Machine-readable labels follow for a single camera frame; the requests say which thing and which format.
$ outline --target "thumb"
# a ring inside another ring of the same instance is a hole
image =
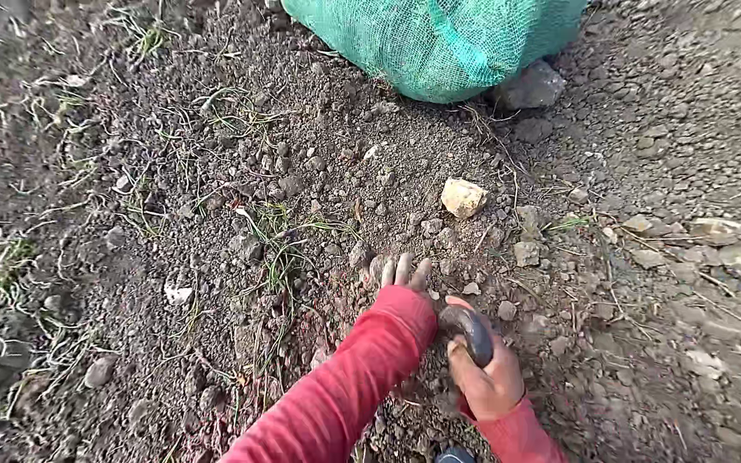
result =
[[[483,387],[492,388],[491,378],[473,362],[465,337],[460,334],[448,342],[448,363],[450,375],[466,396],[471,391],[481,391]]]

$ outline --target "dirt ground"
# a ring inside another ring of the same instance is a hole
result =
[[[407,250],[573,461],[741,461],[741,1],[592,2],[549,62],[504,113],[250,0],[0,2],[0,462],[219,458]],[[492,461],[453,399],[439,338],[356,458]]]

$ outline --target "red long-sleeve shirt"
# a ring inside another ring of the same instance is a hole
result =
[[[436,331],[429,302],[405,287],[385,287],[333,357],[283,395],[220,463],[344,463],[379,403],[419,366]],[[504,463],[566,462],[527,399],[497,421],[474,423]]]

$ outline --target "dirty hand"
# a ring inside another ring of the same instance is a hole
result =
[[[396,272],[394,272],[394,260],[389,258],[385,263],[385,268],[382,270],[381,287],[384,288],[391,284],[404,286],[407,289],[420,293],[420,296],[427,298],[427,277],[431,274],[431,260],[427,257],[422,259],[417,267],[417,271],[413,272],[413,276],[410,276],[412,261],[413,253],[406,252],[400,255],[399,261],[396,264]]]
[[[471,308],[460,298],[448,299],[448,303]],[[484,368],[479,368],[468,355],[465,337],[455,336],[448,342],[450,375],[458,385],[473,416],[478,421],[492,421],[507,415],[524,396],[524,382],[520,361],[502,338],[491,331],[493,359]]]

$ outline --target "green mesh bag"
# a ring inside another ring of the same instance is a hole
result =
[[[464,100],[575,37],[587,0],[283,0],[373,78],[415,100]]]

